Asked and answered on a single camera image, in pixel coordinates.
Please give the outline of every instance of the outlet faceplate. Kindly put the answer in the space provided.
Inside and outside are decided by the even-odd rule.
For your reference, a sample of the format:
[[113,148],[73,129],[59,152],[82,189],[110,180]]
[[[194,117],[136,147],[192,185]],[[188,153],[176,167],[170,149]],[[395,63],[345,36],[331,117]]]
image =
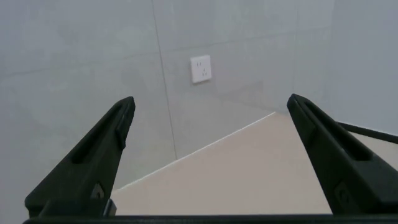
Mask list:
[[204,55],[191,58],[191,71],[193,83],[211,79],[210,56]]

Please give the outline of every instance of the gray wall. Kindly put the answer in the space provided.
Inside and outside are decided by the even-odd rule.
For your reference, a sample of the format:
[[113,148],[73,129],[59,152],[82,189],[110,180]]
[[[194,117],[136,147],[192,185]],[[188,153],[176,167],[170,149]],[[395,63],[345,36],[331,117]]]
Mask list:
[[398,1],[337,0],[327,95],[335,119],[398,134]]
[[[332,0],[0,1],[0,222],[119,99],[115,189],[271,112],[325,102]],[[209,54],[213,79],[190,83]]]

